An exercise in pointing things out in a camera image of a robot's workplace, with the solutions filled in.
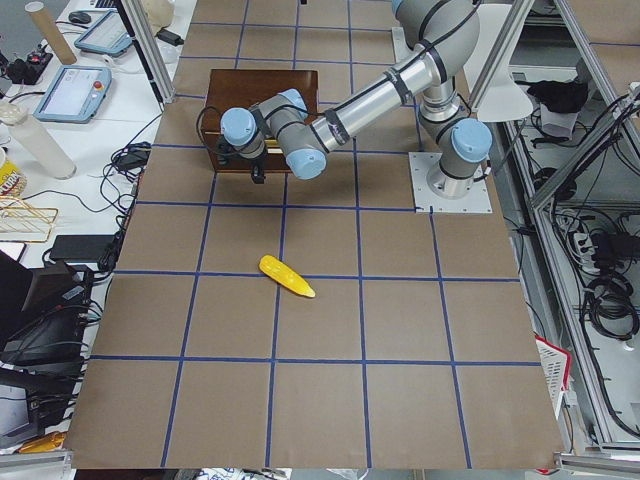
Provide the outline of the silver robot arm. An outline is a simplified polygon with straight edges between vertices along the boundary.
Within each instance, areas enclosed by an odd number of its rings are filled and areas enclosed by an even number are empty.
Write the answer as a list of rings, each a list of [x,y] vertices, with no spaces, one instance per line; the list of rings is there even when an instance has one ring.
[[[462,112],[453,86],[455,74],[479,38],[479,7],[477,1],[460,0],[393,2],[393,14],[411,49],[407,58],[312,123],[305,121],[309,113],[296,89],[248,109],[226,110],[221,116],[218,153],[250,161],[252,178],[261,183],[265,142],[273,138],[292,173],[302,180],[313,179],[325,170],[327,154],[422,95],[418,120],[442,151],[429,170],[429,188],[443,198],[465,196],[492,145],[489,128]]]

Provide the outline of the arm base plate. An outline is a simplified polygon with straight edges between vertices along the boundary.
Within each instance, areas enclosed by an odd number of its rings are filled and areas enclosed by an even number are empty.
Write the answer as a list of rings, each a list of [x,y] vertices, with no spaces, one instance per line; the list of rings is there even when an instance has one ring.
[[[483,169],[463,180],[447,177],[441,170],[439,152],[410,152],[409,163],[417,213],[491,214],[488,187]]]

